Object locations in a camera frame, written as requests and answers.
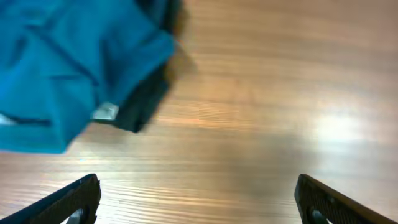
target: black object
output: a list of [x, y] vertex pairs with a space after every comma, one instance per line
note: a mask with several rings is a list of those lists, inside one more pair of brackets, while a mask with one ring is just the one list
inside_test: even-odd
[[[146, 12], [145, 9], [149, 7], [145, 6], [151, 4], [151, 1], [142, 0], [137, 3]], [[167, 0], [165, 4], [167, 10], [162, 17], [154, 18], [154, 23], [162, 30], [172, 34], [181, 2], [179, 0]], [[96, 119], [95, 121], [102, 124], [111, 124], [126, 131], [139, 132], [156, 112], [160, 101], [169, 89], [165, 67], [165, 65], [160, 66], [148, 78], [141, 80], [139, 86], [131, 92], [128, 99], [119, 107], [115, 120]]]
[[93, 224], [101, 199], [100, 182], [89, 174], [2, 220], [0, 224]]
[[294, 197], [303, 224], [396, 223], [306, 174], [298, 177]]

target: blue cloth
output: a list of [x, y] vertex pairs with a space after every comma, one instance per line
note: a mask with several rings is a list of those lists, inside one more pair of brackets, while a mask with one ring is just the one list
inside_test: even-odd
[[61, 153], [100, 104], [123, 103], [174, 52], [154, 23], [165, 1], [0, 0], [0, 114], [18, 122], [0, 149]]

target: wood grain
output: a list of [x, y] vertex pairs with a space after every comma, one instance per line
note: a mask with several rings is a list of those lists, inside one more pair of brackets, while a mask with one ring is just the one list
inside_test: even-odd
[[398, 1], [186, 0], [175, 85], [143, 133], [1, 153], [0, 218], [88, 173], [97, 223], [300, 223], [307, 173], [398, 220]]

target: wooden table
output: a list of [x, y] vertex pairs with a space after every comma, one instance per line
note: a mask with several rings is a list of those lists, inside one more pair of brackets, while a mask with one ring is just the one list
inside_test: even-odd
[[175, 85], [147, 129], [1, 153], [0, 217], [88, 173], [97, 223], [300, 223], [314, 176], [398, 220], [398, 1], [186, 0]]

